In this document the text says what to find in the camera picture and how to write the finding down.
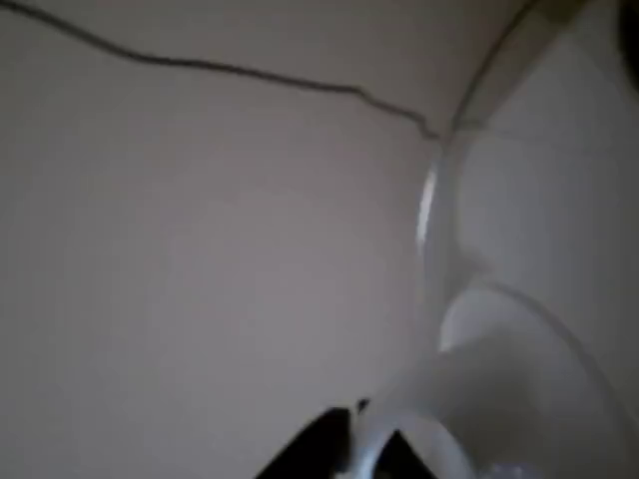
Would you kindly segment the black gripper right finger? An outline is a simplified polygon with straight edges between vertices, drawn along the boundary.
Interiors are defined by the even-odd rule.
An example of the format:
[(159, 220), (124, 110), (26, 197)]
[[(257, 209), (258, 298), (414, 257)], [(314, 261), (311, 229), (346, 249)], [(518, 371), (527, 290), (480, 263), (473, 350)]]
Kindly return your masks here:
[(430, 470), (412, 449), (406, 438), (395, 430), (383, 446), (376, 462), (377, 478), (429, 479)]

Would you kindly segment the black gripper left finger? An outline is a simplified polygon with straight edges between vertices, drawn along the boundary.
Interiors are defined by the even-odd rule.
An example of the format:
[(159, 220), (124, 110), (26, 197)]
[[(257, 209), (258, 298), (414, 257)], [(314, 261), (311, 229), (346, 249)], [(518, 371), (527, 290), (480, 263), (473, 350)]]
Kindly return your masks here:
[(330, 407), (302, 428), (258, 473), (257, 478), (336, 478), (348, 471), (353, 420), (370, 399), (354, 408)]

